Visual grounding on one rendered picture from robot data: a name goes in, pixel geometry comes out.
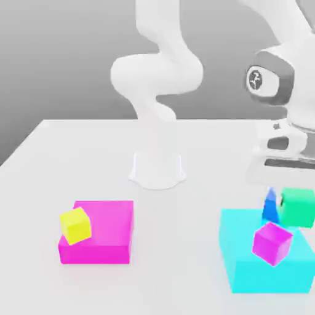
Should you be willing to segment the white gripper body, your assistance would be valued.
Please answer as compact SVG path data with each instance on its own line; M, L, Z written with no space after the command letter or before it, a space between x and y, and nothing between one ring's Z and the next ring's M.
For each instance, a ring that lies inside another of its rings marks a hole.
M315 189L315 160L255 156L247 178L258 185Z

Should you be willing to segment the small blue cube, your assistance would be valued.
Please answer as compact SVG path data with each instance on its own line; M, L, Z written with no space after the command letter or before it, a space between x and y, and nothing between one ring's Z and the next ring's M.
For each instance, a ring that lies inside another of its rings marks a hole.
M279 224L279 215L277 212L277 198L273 187L269 187L265 197L262 219Z

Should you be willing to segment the small green cube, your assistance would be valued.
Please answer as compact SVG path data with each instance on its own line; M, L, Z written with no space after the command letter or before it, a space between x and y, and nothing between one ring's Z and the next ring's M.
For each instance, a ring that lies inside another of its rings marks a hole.
M312 228L315 222L315 192L312 189L284 188L278 210L282 225Z

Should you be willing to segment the small magenta cube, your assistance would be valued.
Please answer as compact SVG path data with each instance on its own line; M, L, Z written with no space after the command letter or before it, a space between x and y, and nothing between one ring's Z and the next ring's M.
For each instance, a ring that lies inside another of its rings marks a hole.
M253 236L252 253L271 266L277 266L290 252L293 234L267 222Z

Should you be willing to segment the small yellow cube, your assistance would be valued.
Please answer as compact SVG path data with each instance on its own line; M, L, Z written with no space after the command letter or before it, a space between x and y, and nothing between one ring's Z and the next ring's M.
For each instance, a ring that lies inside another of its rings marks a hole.
M82 207L60 215L62 234L69 245L77 244L92 237L90 218Z

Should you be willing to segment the large cyan box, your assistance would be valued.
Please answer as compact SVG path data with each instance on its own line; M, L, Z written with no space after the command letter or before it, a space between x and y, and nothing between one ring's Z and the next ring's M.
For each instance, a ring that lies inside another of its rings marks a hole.
M271 266L252 252L254 234L267 223L259 209L223 209L218 240L232 293L308 293L315 253L298 228L289 254Z

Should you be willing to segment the large magenta box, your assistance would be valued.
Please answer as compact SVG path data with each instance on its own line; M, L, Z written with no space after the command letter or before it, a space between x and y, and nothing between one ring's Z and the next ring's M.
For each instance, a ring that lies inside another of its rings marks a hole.
M76 201L90 218L92 237L69 245L64 236L58 243L63 264L130 263L134 230L133 201Z

